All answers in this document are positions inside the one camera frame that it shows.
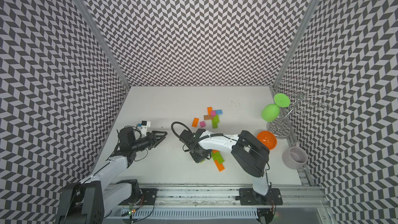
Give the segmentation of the aluminium corner post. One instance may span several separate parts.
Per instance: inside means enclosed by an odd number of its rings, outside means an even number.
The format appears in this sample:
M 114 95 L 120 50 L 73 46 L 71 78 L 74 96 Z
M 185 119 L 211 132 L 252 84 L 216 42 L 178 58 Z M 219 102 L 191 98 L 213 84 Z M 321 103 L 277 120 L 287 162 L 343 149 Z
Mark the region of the aluminium corner post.
M 284 58 L 282 66 L 279 70 L 279 73 L 278 73 L 276 79 L 275 79 L 273 88 L 276 88 L 282 82 L 282 79 L 283 79 L 283 77 L 284 77 L 293 57 L 294 57 L 294 54 L 298 48 L 298 45 L 300 44 L 309 24 L 311 22 L 311 19 L 317 9 L 319 2 L 320 2 L 320 0 L 310 0 L 307 9 L 304 12 L 303 19 L 301 20 L 300 25 L 297 29 L 297 32 L 294 34 L 292 44 Z
M 102 48 L 105 57 L 107 58 L 108 62 L 112 65 L 114 71 L 128 89 L 131 87 L 124 72 L 122 71 L 117 59 L 114 57 L 111 49 L 109 48 L 105 38 L 101 34 L 99 28 L 97 27 L 97 24 L 94 21 L 94 18 L 91 16 L 91 14 L 88 11 L 88 8 L 86 4 L 84 3 L 83 0 L 72 0 L 74 4 L 76 5 L 77 9 L 80 11 L 82 17 L 84 18 L 88 28 L 94 35 L 96 41 L 98 42 L 99 46 Z

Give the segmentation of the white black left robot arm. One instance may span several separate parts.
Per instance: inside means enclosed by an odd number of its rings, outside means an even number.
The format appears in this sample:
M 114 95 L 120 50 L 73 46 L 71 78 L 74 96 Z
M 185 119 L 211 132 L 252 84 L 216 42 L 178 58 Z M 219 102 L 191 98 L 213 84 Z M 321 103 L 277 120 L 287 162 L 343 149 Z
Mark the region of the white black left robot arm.
M 57 224 L 100 224 L 121 203 L 141 207 L 153 193 L 141 191 L 135 179 L 113 180 L 135 161 L 139 151 L 157 147 L 167 136 L 165 131 L 136 135 L 137 127 L 118 131 L 117 145 L 104 166 L 77 183 L 67 184 L 60 196 Z

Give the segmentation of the green lego plate front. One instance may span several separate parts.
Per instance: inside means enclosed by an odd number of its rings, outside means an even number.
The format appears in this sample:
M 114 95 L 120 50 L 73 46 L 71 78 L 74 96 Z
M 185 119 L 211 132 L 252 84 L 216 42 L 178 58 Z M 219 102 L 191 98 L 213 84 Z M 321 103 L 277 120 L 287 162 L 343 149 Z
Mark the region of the green lego plate front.
M 213 120 L 212 120 L 212 128 L 213 129 L 217 129 L 218 128 L 218 124 L 216 123 L 216 122 L 214 122 Z

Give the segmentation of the green plastic wine glass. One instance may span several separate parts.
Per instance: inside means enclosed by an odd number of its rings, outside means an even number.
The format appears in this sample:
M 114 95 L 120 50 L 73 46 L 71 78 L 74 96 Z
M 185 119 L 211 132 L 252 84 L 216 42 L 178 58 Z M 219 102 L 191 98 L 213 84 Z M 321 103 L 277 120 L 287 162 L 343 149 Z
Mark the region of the green plastic wine glass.
M 290 98 L 283 94 L 278 93 L 274 96 L 274 103 L 267 105 L 261 112 L 261 117 L 266 122 L 274 121 L 280 114 L 281 108 L 287 108 L 291 104 Z

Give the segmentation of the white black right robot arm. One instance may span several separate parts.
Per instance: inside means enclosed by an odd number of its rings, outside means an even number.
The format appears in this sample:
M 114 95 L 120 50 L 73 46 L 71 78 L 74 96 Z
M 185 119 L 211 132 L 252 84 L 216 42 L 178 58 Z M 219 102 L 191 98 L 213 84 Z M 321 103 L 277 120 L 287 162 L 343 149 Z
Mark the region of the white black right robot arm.
M 198 129 L 195 133 L 184 130 L 177 136 L 187 147 L 195 163 L 210 157 L 212 150 L 230 153 L 240 167 L 253 178 L 255 193 L 266 196 L 270 189 L 266 166 L 269 163 L 269 149 L 250 132 L 226 135 Z

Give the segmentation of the orange plastic bowl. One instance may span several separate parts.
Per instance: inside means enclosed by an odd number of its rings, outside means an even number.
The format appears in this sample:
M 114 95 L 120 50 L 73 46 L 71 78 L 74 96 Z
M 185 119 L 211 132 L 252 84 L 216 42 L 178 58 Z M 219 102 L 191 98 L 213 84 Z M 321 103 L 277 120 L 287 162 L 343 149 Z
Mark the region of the orange plastic bowl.
M 277 146 L 277 138 L 270 131 L 261 131 L 257 135 L 257 139 L 265 145 L 269 150 L 274 149 Z

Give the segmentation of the brown lego plate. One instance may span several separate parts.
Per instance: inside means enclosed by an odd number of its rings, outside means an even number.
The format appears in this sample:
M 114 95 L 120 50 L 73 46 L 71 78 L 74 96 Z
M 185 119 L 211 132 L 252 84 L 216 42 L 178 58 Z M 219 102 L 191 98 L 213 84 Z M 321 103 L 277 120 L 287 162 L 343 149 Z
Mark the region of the brown lego plate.
M 204 120 L 213 120 L 214 116 L 211 115 L 204 115 Z

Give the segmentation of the aluminium corner post right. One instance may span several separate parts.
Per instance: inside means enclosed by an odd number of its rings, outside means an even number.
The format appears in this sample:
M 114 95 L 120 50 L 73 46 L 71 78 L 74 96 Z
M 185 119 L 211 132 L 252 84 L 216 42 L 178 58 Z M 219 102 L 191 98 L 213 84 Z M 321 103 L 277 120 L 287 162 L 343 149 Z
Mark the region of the aluminium corner post right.
M 320 0 L 310 0 L 307 9 L 304 12 L 303 19 L 301 20 L 300 25 L 297 29 L 297 32 L 294 34 L 292 44 L 284 58 L 282 66 L 279 70 L 279 73 L 278 73 L 276 79 L 275 79 L 273 88 L 276 88 L 282 82 L 282 79 L 283 79 L 283 77 L 284 77 L 293 57 L 294 57 L 294 54 L 298 48 L 298 45 L 300 44 L 309 24 L 311 22 L 311 19 L 317 9 L 319 2 L 320 2 Z

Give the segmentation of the aluminium corner post left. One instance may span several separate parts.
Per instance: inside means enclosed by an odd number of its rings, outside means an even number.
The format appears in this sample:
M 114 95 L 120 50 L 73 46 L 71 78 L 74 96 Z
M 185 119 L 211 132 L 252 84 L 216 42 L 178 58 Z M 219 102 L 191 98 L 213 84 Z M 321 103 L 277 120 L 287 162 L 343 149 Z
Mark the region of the aluminium corner post left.
M 96 41 L 98 42 L 99 46 L 102 48 L 105 57 L 107 58 L 108 62 L 112 65 L 114 71 L 128 89 L 131 87 L 124 72 L 122 71 L 117 59 L 114 57 L 111 49 L 109 48 L 105 38 L 101 34 L 99 28 L 97 27 L 97 24 L 94 21 L 94 18 L 91 16 L 91 14 L 88 11 L 88 8 L 86 4 L 84 3 L 83 0 L 72 0 L 74 4 L 76 5 L 77 9 L 80 11 L 82 17 L 84 18 L 88 28 L 94 35 Z

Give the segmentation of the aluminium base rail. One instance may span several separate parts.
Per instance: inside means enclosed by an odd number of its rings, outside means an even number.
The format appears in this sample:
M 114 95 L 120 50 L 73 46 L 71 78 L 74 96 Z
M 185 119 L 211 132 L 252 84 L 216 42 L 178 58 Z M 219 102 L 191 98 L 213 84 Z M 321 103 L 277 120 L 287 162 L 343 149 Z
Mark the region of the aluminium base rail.
M 121 203 L 106 220 L 126 224 L 178 220 L 238 219 L 256 224 L 333 224 L 329 204 L 319 187 L 273 185 L 264 200 L 250 185 L 143 184 L 143 204 Z

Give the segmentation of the grey mauve cup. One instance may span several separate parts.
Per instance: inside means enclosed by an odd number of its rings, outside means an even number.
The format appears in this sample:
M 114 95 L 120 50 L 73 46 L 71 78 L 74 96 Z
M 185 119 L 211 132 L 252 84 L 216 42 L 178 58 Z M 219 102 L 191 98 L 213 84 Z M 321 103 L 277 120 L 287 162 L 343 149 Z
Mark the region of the grey mauve cup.
M 308 154 L 300 147 L 291 147 L 282 154 L 283 163 L 290 169 L 297 170 L 308 161 Z

